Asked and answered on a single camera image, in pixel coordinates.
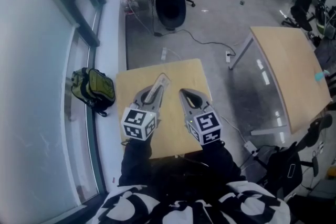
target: table top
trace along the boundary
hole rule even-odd
[[[199,59],[165,63],[163,65],[132,69],[117,74],[115,92],[119,122],[125,107],[133,102],[135,95],[145,87],[154,84],[157,77],[165,73],[171,84],[163,94],[158,128],[152,138],[152,157],[161,158],[201,150],[198,141],[188,132],[184,123],[184,112],[180,103],[181,88],[194,89],[211,95]],[[120,133],[121,139],[127,138]]]
[[[275,76],[291,133],[309,124],[330,102],[327,83],[309,41],[297,28],[251,27]]]

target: gray floor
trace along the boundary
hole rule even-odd
[[[194,1],[196,7],[188,5],[186,21],[179,29],[187,29],[201,42],[224,42],[235,51],[247,37],[250,26],[280,26],[283,20],[280,10],[287,14],[291,6],[291,0],[246,0],[244,6],[240,5],[240,0]],[[140,14],[139,17],[151,30],[151,12]],[[156,17],[154,24],[155,31],[166,33]],[[215,108],[241,130],[246,140],[251,140],[257,147],[265,144],[289,146],[293,141],[300,140],[307,131],[308,127],[294,135],[249,135],[252,129],[277,126],[279,119],[285,124],[274,82],[254,45],[249,48],[236,68],[230,71],[225,62],[225,53],[229,49],[225,46],[198,44],[186,32],[154,37],[134,16],[130,16],[127,18],[127,47],[129,69],[178,61],[179,57],[183,60],[200,58]],[[161,61],[163,47],[177,55],[168,51],[166,60]],[[269,78],[268,85],[262,76],[264,71]],[[239,133],[225,121],[223,126],[226,133],[222,139],[236,163],[240,165],[249,154],[242,147]],[[312,169],[308,170],[304,174],[305,186],[314,186],[319,178],[325,176],[327,168],[331,165],[335,157],[335,126],[336,124],[333,124],[327,130],[324,151],[318,156],[320,173],[311,183]],[[316,149],[317,145],[302,151],[301,159],[311,161],[312,153]],[[261,159],[267,159],[271,153],[269,148],[264,147],[259,156]],[[265,170],[259,164],[248,161],[243,166],[243,173],[249,180],[256,182],[264,175]],[[307,193],[301,186],[295,192]]]

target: plastic bottle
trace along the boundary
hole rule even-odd
[[[121,0],[121,2],[127,15],[131,15],[133,11],[136,12],[139,9],[139,4],[135,0]]]
[[[246,0],[240,0],[240,4],[243,6]]]

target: black and white shirt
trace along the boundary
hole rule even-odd
[[[159,201],[151,187],[119,187],[107,196],[92,223],[290,223],[287,204],[259,185],[239,181],[226,186],[229,192],[210,204]]]

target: backpack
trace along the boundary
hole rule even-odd
[[[106,117],[107,113],[104,110],[112,106],[116,100],[113,81],[99,70],[85,67],[74,71],[71,81],[73,95]]]

